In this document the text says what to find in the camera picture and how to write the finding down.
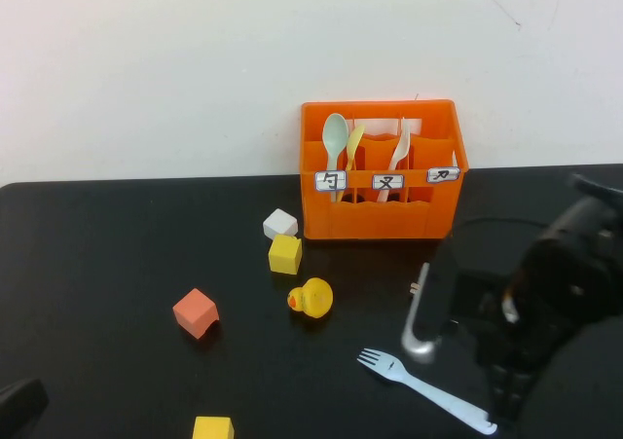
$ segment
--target table surface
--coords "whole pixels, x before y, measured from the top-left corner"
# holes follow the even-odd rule
[[[456,222],[551,221],[578,198],[574,170],[623,186],[623,166],[472,170]],[[444,341],[429,367],[400,347],[409,285],[435,242],[305,241],[297,276],[271,274],[262,222],[277,207],[301,223],[298,176],[0,190],[0,385],[43,380],[51,403],[32,437],[189,439],[196,416],[231,417],[239,439],[481,437],[355,361],[362,348],[394,353],[488,408],[469,346]],[[462,247],[474,259],[489,252],[478,233]],[[286,305],[311,276],[334,288],[325,319]],[[221,316],[200,341],[171,310],[194,287]]]

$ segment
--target fork tines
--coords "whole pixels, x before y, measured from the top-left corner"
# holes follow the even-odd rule
[[[381,354],[378,351],[373,349],[364,348],[363,351],[359,353],[357,357],[357,361],[361,364],[366,364],[368,366],[374,366],[379,361]]]

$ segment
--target yellow spoon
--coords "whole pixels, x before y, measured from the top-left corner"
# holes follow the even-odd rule
[[[366,127],[363,125],[359,125],[355,129],[352,130],[352,132],[350,133],[350,136],[348,137],[347,171],[350,171],[352,169],[352,163],[354,162],[354,154],[357,151],[357,146],[359,145],[359,142],[361,141],[361,137],[363,137],[364,130],[366,130]],[[340,191],[340,194],[338,194],[338,202],[342,201],[343,195],[344,195],[344,191]]]

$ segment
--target spoon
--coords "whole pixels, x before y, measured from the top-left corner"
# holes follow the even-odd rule
[[[407,128],[403,128],[402,120],[400,120],[400,140],[398,141],[398,145],[396,145],[396,149],[393,151],[393,155],[391,156],[391,162],[389,162],[389,170],[394,170],[398,166],[398,162],[404,159],[409,154],[409,147],[411,146],[411,131]],[[379,198],[377,202],[387,202],[387,197],[389,196],[389,189],[383,189],[379,192]]]
[[[351,133],[350,136],[348,137],[348,143],[347,143],[347,156],[348,156],[348,161],[347,161],[347,171],[351,171],[352,170],[352,164],[354,163],[354,154],[357,151],[357,147],[359,146],[359,142],[361,141],[361,137],[363,137],[363,132],[365,131],[366,127],[363,125],[360,125],[358,127],[356,127]],[[342,196],[344,195],[344,191],[340,191],[340,193],[338,194],[338,202],[342,201]]]
[[[344,116],[337,113],[329,115],[322,129],[322,142],[327,151],[327,171],[338,169],[338,157],[347,146],[348,124]],[[335,202],[335,191],[331,193],[331,202]]]

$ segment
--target red block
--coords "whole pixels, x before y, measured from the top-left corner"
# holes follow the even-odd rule
[[[177,323],[193,337],[200,338],[212,323],[219,320],[216,305],[197,288],[173,307]]]

